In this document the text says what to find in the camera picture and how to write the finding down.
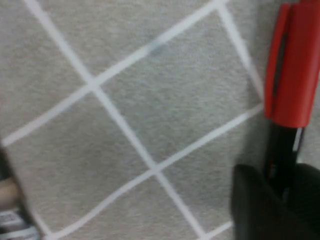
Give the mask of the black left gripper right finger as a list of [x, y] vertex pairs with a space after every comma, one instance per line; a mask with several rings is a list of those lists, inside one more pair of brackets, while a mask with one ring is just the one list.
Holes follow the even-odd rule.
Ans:
[[305, 164], [290, 164], [285, 171], [288, 183], [286, 225], [318, 227], [320, 225], [320, 170]]

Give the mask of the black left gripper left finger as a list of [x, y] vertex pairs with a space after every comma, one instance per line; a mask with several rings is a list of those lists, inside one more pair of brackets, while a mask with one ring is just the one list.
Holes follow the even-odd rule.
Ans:
[[318, 240], [320, 226], [288, 226], [287, 203], [254, 167], [233, 169], [231, 215], [237, 240]]

